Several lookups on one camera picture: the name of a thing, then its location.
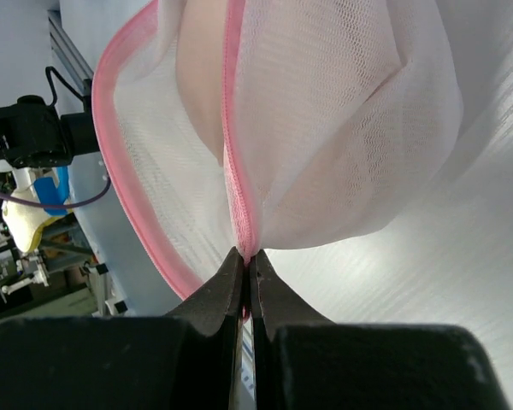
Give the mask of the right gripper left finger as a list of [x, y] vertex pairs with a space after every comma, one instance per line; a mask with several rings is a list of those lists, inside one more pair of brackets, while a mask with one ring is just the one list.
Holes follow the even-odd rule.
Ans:
[[0, 324], [0, 409], [234, 409], [244, 262], [160, 317]]

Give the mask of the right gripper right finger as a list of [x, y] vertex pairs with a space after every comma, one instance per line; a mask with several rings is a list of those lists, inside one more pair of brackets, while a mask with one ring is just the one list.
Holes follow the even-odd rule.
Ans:
[[264, 252], [248, 268], [260, 409], [506, 409], [485, 349], [456, 325], [340, 325]]

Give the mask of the pink trimmed mesh laundry bag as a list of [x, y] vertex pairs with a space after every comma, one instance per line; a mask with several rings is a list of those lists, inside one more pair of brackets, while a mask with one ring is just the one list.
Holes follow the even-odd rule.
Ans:
[[444, 165], [463, 103], [434, 1], [227, 1], [223, 164], [180, 100], [185, 1], [152, 1], [92, 86], [121, 205], [180, 297], [231, 248], [306, 249], [388, 225]]

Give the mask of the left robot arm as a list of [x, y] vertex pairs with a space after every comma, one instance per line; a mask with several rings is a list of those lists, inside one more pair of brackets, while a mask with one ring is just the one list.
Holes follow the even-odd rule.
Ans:
[[97, 153], [92, 114], [59, 115], [39, 96], [0, 108], [0, 160], [11, 167], [65, 167], [78, 155]]

